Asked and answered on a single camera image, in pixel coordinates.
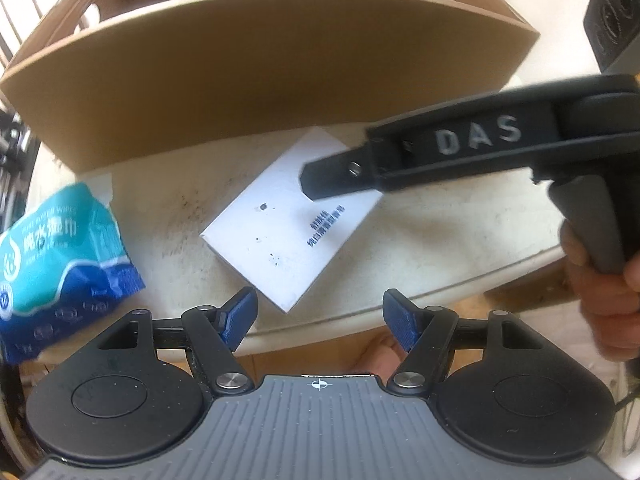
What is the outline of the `person right hand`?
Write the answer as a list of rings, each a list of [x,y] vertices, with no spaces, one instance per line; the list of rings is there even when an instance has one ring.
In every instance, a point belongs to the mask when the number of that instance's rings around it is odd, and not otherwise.
[[[566,258],[566,276],[580,300],[582,316],[594,343],[605,359],[630,361],[639,356],[639,255],[622,274],[601,274],[592,265],[587,249],[564,221],[560,244]]]

